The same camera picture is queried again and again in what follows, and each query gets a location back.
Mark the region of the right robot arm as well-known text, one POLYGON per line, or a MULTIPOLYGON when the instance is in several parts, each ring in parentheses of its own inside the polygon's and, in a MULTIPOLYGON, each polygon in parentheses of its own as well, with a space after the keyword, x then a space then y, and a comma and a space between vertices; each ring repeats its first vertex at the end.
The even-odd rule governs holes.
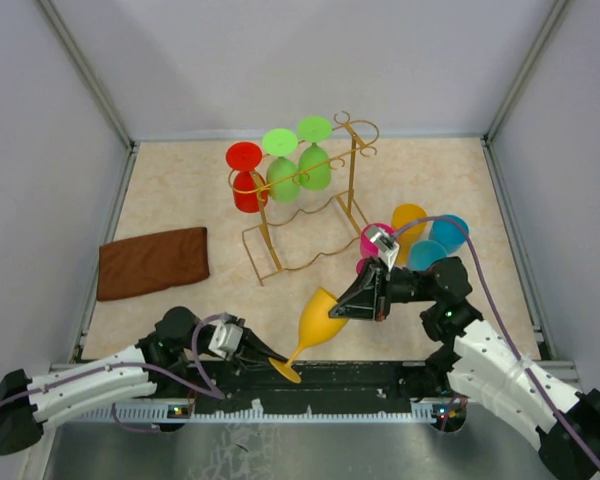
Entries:
POLYGON ((457 257, 424 271, 365 261, 330 309, 332 318, 381 321, 395 303, 431 302, 420 318, 440 348, 425 361, 428 387, 482 405, 523 436, 557 479, 590 479, 600 468, 600 391, 565 383, 515 354, 467 300, 472 287, 457 257))

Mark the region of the magenta wine glass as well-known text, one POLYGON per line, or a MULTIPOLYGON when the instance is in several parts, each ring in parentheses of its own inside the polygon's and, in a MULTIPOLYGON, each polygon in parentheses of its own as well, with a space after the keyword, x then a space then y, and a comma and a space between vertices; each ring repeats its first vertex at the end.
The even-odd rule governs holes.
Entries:
POLYGON ((360 246, 359 246, 361 259, 358 261, 358 263, 356 265, 356 273, 357 274, 359 274, 362 271, 364 261, 367 258, 376 256, 378 254, 377 247, 367 237, 367 232, 372 227, 379 227, 379 228, 383 229, 385 232, 387 232, 388 234, 392 234, 394 232, 394 229, 391 226, 384 224, 384 223, 379 223, 379 222, 370 223, 362 230, 361 235, 360 235, 360 246))

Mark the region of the red wine glass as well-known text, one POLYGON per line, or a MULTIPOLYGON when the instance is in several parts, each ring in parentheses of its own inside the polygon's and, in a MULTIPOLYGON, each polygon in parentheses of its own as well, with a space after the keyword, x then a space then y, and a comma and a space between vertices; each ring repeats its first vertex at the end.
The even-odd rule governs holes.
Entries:
POLYGON ((236 171, 232 182, 234 205, 243 213, 258 213, 260 206, 265 207, 268 202, 266 191, 261 194, 255 192, 258 185, 252 176, 255 173, 259 181, 265 184, 263 177, 256 171, 262 160, 260 147, 249 141, 234 143, 226 151, 225 160, 236 171))

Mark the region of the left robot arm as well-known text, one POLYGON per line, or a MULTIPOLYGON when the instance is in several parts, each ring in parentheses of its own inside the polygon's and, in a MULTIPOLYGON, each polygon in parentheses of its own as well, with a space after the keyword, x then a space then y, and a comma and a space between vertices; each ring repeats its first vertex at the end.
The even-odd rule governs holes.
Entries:
POLYGON ((153 332, 109 357, 42 376, 22 369, 6 374, 0 382, 0 456, 23 451, 46 432, 120 401, 175 397, 184 390, 222 400, 204 355, 238 372, 281 357, 242 318, 221 313, 202 320, 184 306, 173 307, 153 332))

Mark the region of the light blue wine glass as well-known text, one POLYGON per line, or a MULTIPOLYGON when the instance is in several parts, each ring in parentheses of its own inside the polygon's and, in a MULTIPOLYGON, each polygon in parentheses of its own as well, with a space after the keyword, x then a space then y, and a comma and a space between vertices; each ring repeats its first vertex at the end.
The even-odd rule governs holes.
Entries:
POLYGON ((421 240, 411 246, 406 267, 412 271, 424 271, 436 261, 447 256, 447 250, 440 243, 433 240, 421 240))

